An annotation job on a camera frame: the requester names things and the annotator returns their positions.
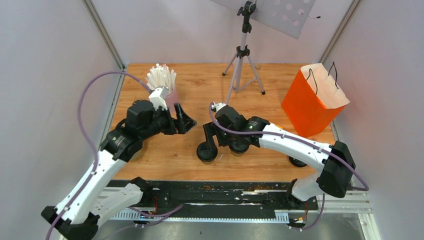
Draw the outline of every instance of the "light stand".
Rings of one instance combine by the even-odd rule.
[[[225,76],[227,74],[228,69],[233,64],[234,60],[237,58],[237,60],[235,61],[234,73],[232,74],[232,79],[231,79],[231,84],[229,86],[228,95],[225,101],[226,104],[228,104],[230,101],[230,96],[233,89],[236,92],[238,92],[242,90],[243,88],[245,88],[254,80],[256,80],[257,83],[259,84],[259,88],[260,88],[260,91],[262,92],[262,95],[265,95],[264,86],[262,85],[261,79],[258,76],[258,72],[256,71],[255,65],[250,56],[251,51],[248,49],[248,46],[246,45],[246,39],[248,37],[248,33],[250,33],[252,30],[252,25],[250,24],[249,20],[251,15],[255,12],[255,10],[256,10],[256,4],[251,1],[247,1],[244,7],[240,7],[240,9],[237,12],[237,16],[243,15],[244,17],[243,26],[241,28],[241,31],[243,34],[241,36],[241,45],[236,48],[236,53],[234,54],[228,66],[226,66],[224,72],[222,73],[222,75]],[[240,78],[242,76],[242,67],[243,67],[244,57],[247,57],[247,59],[249,60],[250,66],[254,73],[254,78],[252,78],[252,80],[250,80],[248,83],[240,87]]]

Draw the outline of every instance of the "shopping bag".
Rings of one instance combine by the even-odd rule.
[[[335,79],[330,75],[333,67]],[[349,102],[337,85],[333,62],[329,71],[322,63],[302,66],[281,106],[297,134],[307,138],[321,133]]]

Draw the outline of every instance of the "black bag handle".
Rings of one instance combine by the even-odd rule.
[[[334,84],[335,84],[335,87],[337,88],[337,89],[339,89],[339,86],[337,86],[337,68],[336,68],[336,65],[334,64],[334,61],[332,62],[332,65],[331,65],[331,67],[330,67],[330,70],[328,70],[328,75],[327,76],[330,76],[330,71],[331,71],[331,69],[334,67],[334,71],[335,71],[335,81],[334,81]]]
[[[309,77],[311,76],[313,77],[313,81],[315,82],[315,87],[316,87],[316,91],[315,91],[315,95],[317,95],[318,93],[318,85],[317,85],[317,81],[315,80],[315,76],[314,76],[314,72],[312,71],[312,68],[309,68],[309,75],[306,78],[306,81],[308,81]]]

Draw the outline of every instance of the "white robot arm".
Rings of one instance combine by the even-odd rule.
[[[137,100],[128,108],[127,116],[110,131],[98,151],[98,163],[88,168],[74,189],[56,206],[47,206],[41,216],[68,240],[91,240],[97,230],[112,216],[148,198],[152,186],[140,177],[130,181],[121,191],[98,201],[98,196],[113,176],[142,149],[143,141],[159,133],[185,134],[196,121],[174,104],[177,119],[171,117],[165,102],[168,89],[158,87],[149,100]],[[81,189],[88,176],[90,181]]]
[[[301,161],[316,170],[303,179],[294,179],[287,193],[292,201],[305,202],[311,197],[329,194],[343,198],[352,178],[352,171],[333,156],[340,157],[352,169],[355,163],[348,147],[336,141],[334,145],[316,142],[283,130],[281,127],[257,116],[245,119],[225,103],[211,105],[212,122],[204,124],[206,141],[197,147],[198,158],[209,163],[218,154],[213,136],[219,146],[229,146],[232,153],[243,154],[250,145],[272,149]]]

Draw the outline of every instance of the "gray wall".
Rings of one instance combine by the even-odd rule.
[[[0,239],[40,240],[49,227],[41,211],[93,159],[77,123],[81,92],[116,67],[81,0],[6,0],[0,11]],[[95,83],[83,106],[97,143],[116,81]]]
[[[423,11],[422,0],[363,1],[325,63],[350,98],[335,124],[384,240],[422,239]]]
[[[229,0],[243,3],[243,0]],[[281,0],[281,4],[290,1]],[[247,37],[258,63],[320,60],[352,0],[316,0],[299,39],[252,20]],[[126,63],[223,63],[241,44],[243,17],[210,0],[93,0]]]

